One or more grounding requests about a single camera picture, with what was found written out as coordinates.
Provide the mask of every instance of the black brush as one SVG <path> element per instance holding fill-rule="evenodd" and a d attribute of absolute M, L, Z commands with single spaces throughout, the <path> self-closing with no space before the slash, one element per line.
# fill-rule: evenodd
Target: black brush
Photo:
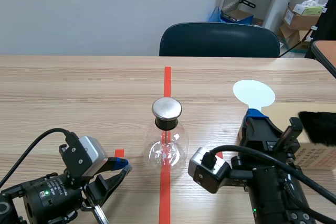
<path fill-rule="evenodd" d="M 311 142 L 336 146 L 336 113 L 302 111 L 299 117 Z"/>

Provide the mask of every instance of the robotic arm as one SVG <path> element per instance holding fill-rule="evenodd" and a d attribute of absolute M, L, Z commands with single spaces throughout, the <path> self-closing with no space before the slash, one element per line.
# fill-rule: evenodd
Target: robotic arm
<path fill-rule="evenodd" d="M 243 187 L 257 224 L 316 224 L 315 219 L 336 223 L 309 208 L 299 180 L 334 204 L 336 197 L 294 164 L 303 126 L 299 118 L 291 118 L 290 123 L 282 132 L 267 116 L 249 109 L 239 131 L 240 146 L 199 148 L 190 160 L 189 175 L 213 194 L 222 186 Z M 232 167 L 215 156 L 222 151 L 238 152 L 231 159 Z"/>
<path fill-rule="evenodd" d="M 0 194 L 0 223 L 27 223 L 16 212 L 13 199 L 17 197 L 23 198 L 29 222 L 33 224 L 69 223 L 77 217 L 78 209 L 92 212 L 100 224 L 109 223 L 101 206 L 131 171 L 131 165 L 126 159 L 108 157 L 98 140 L 93 137 L 78 138 L 73 132 L 62 132 L 66 135 L 68 144 L 59 147 L 66 165 L 64 173 L 48 174 L 3 190 Z M 9 171 L 9 176 L 31 149 L 28 148 L 16 166 Z M 119 174 L 108 179 L 100 175 L 108 170 L 120 169 L 122 171 Z M 99 175 L 95 181 L 90 182 L 97 174 Z M 1 181 L 1 186 L 9 176 Z"/>

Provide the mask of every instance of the metal lid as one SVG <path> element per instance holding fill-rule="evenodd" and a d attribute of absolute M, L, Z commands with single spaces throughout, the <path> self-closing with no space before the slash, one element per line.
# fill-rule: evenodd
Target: metal lid
<path fill-rule="evenodd" d="M 180 102 L 171 97 L 157 99 L 152 105 L 153 114 L 162 121 L 177 119 L 182 113 Z"/>

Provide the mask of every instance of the floor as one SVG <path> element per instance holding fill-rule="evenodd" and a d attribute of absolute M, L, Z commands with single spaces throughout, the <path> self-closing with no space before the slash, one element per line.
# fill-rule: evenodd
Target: floor
<path fill-rule="evenodd" d="M 282 55 L 284 52 L 286 52 L 286 48 L 282 46 L 280 48 L 280 55 Z M 282 58 L 304 58 L 306 54 L 299 54 L 297 52 L 288 52 Z"/>

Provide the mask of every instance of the screw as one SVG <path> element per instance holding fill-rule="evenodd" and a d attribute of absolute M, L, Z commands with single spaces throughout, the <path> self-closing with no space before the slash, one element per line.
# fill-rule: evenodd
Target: screw
<path fill-rule="evenodd" d="M 303 217 L 304 217 L 305 220 L 309 220 L 310 219 L 310 217 L 309 217 L 308 214 L 303 214 Z"/>
<path fill-rule="evenodd" d="M 290 214 L 290 216 L 292 217 L 293 220 L 298 219 L 298 216 L 297 216 L 296 213 L 294 213 L 294 212 L 292 212 L 292 213 Z"/>

